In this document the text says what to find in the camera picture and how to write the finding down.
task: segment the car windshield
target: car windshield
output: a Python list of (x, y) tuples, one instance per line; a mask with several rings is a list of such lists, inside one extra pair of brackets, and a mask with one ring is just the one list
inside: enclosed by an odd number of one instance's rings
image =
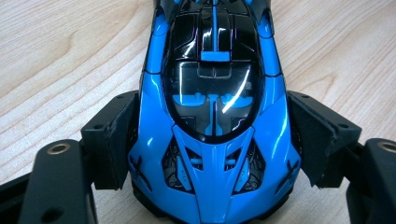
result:
[(238, 130), (256, 114), (261, 70), (255, 63), (177, 62), (165, 72), (167, 102), (179, 126), (205, 136)]

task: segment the light wood surface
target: light wood surface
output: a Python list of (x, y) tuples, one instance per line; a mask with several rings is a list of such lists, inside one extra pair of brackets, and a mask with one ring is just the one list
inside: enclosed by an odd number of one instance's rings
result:
[[(288, 89), (360, 125), (361, 143), (396, 140), (396, 1), (273, 0), (272, 11)], [(151, 18), (143, 0), (0, 2), (0, 184), (30, 172), (47, 143), (78, 140), (112, 97), (138, 89)], [(348, 223), (347, 184), (311, 189), (300, 173), (266, 222)], [(171, 222), (134, 198), (130, 179), (95, 200), (101, 223)]]

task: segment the cockpit canopy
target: cockpit canopy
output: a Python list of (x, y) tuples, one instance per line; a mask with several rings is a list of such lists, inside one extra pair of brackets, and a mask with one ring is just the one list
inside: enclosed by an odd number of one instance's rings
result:
[(168, 36), (163, 85), (169, 111), (180, 128), (204, 141), (244, 131), (262, 98), (255, 23), (236, 8), (184, 1)]

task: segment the toy car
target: toy car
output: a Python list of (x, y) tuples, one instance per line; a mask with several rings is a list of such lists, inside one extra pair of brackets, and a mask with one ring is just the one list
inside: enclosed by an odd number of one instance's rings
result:
[(241, 223), (288, 198), (301, 158), (269, 0), (154, 1), (134, 194), (156, 215)]

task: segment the black plastic part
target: black plastic part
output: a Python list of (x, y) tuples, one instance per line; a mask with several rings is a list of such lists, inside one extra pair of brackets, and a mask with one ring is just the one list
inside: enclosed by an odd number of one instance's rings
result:
[(310, 96), (288, 91), (292, 143), (301, 153), (311, 185), (338, 188), (341, 162), (357, 145), (361, 128)]
[(127, 153), (137, 139), (139, 98), (129, 91), (113, 98), (82, 129), (82, 142), (93, 161), (97, 189), (121, 189), (128, 174)]
[(97, 223), (79, 142), (62, 140), (35, 158), (19, 223)]
[(396, 143), (370, 139), (362, 154), (364, 172), (373, 195), (368, 223), (396, 223)]
[(17, 223), (29, 176), (30, 174), (23, 175), (0, 186), (1, 223)]

